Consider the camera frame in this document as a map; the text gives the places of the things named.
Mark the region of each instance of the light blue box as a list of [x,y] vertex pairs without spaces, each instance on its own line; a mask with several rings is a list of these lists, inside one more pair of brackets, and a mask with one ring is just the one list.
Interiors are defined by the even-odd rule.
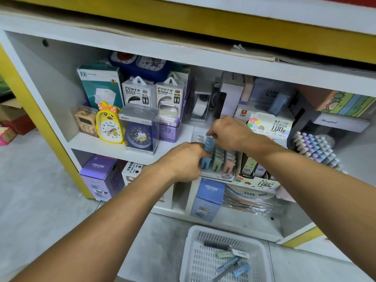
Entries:
[[211,223],[222,207],[225,187],[223,182],[201,178],[191,216]]
[[125,105],[121,91],[124,77],[119,69],[103,62],[81,65],[77,69],[92,108],[99,109],[98,103],[102,101],[119,108]]

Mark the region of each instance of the teal box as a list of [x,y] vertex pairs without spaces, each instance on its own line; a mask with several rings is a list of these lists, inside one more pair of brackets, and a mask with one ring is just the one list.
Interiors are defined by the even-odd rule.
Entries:
[[119,67],[110,66],[103,62],[82,65],[78,69],[78,75],[92,108],[98,108],[98,104],[106,101],[109,105],[119,108],[124,107],[121,83],[124,77]]

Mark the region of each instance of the forearm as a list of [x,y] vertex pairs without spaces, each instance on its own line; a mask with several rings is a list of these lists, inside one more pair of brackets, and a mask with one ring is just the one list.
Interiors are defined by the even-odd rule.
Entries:
[[150,165],[14,281],[113,281],[144,220],[173,184]]
[[257,148],[249,144],[244,151],[275,176],[337,247],[376,278],[376,252],[370,247],[376,236],[375,187],[268,139],[258,140]]

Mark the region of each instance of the white plastic basket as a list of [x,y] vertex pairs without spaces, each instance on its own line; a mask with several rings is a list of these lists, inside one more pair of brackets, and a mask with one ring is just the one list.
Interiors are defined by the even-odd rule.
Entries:
[[204,241],[228,244],[250,254],[247,262],[251,270],[247,274],[235,278],[232,273],[227,273],[220,282],[271,282],[270,265],[261,242],[201,226],[193,226],[188,232],[180,270],[180,282],[211,281],[218,275],[217,267],[230,260],[230,258],[218,258],[215,255],[218,249],[204,246]]

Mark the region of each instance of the yellow duck clock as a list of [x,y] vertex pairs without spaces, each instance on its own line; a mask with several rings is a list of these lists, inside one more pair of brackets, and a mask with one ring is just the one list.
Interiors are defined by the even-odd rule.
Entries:
[[123,143],[119,115],[116,106],[108,105],[105,101],[98,104],[97,132],[100,139],[113,144]]

